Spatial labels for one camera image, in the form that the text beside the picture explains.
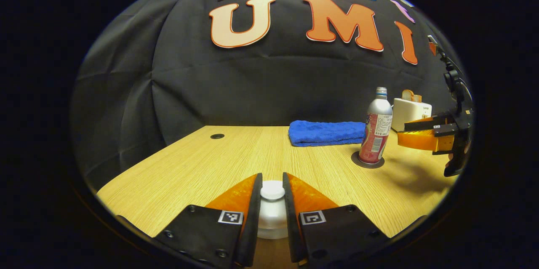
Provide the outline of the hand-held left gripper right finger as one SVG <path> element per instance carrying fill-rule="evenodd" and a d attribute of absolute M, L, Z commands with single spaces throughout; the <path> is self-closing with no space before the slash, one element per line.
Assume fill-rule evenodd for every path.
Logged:
<path fill-rule="evenodd" d="M 356 267 L 389 242 L 357 206 L 338 206 L 289 173 L 283 188 L 291 261 L 299 267 Z"/>

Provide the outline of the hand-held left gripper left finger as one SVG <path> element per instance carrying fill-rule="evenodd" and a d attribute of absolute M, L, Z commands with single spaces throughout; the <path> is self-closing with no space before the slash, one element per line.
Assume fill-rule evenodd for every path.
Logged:
<path fill-rule="evenodd" d="M 263 175 L 254 174 L 207 206 L 188 205 L 155 237 L 197 267 L 251 267 Z"/>

